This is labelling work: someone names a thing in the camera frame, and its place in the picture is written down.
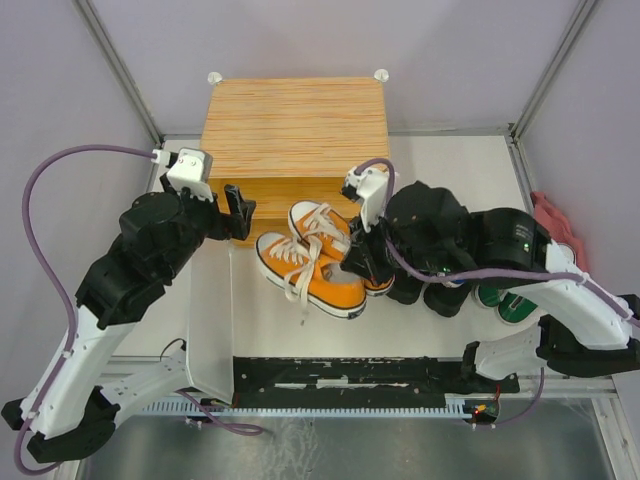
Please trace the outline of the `orange sneaker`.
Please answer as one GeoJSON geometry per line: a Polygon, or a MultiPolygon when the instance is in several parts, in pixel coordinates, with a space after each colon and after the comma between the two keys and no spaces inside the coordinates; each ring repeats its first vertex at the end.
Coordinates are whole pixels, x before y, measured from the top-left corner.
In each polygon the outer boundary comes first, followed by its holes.
{"type": "Polygon", "coordinates": [[[277,232],[262,234],[255,243],[259,270],[297,305],[301,319],[316,308],[334,318],[352,320],[366,308],[363,281],[342,271],[338,261],[322,252],[322,243],[308,245],[277,232]]]}
{"type": "Polygon", "coordinates": [[[365,293],[370,296],[381,296],[390,292],[395,277],[379,282],[341,269],[351,246],[348,221],[328,203],[317,203],[303,200],[294,203],[287,214],[287,221],[292,240],[309,249],[313,242],[320,243],[321,254],[334,260],[334,263],[321,268],[326,280],[336,282],[360,282],[365,293]]]}

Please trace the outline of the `blue sneaker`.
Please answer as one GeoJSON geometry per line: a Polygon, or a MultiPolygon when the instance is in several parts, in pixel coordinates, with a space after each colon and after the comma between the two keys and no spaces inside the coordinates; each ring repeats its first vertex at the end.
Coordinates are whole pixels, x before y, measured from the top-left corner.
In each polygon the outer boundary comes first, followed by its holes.
{"type": "Polygon", "coordinates": [[[446,288],[460,288],[461,286],[468,283],[469,283],[468,280],[453,280],[453,281],[447,281],[443,285],[446,288]]]}

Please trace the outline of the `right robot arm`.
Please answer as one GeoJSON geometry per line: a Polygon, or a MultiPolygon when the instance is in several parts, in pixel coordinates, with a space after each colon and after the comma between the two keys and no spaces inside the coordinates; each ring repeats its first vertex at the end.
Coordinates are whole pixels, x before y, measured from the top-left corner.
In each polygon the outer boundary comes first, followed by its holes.
{"type": "Polygon", "coordinates": [[[343,270],[374,282],[406,273],[431,285],[427,303],[438,313],[448,282],[506,291],[544,312],[518,333],[469,343],[458,368],[467,389],[544,367],[580,378],[638,370],[632,297],[600,287],[532,216],[512,208],[470,212],[449,190],[422,182],[390,195],[390,185],[386,178],[345,181],[341,193],[360,212],[343,270]]]}

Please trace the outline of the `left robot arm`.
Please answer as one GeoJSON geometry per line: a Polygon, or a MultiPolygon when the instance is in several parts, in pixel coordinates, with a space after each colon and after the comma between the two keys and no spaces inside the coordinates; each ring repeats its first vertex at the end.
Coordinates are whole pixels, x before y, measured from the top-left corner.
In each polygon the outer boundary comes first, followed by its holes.
{"type": "Polygon", "coordinates": [[[228,212],[215,198],[188,188],[138,197],[119,218],[120,233],[89,268],[70,310],[70,326],[35,389],[7,402],[1,415],[18,431],[14,453],[28,451],[48,472],[87,458],[138,410],[174,391],[209,390],[221,378],[207,356],[191,362],[187,350],[109,384],[98,379],[120,343],[170,287],[208,240],[244,240],[256,209],[235,185],[224,193],[228,212]]]}

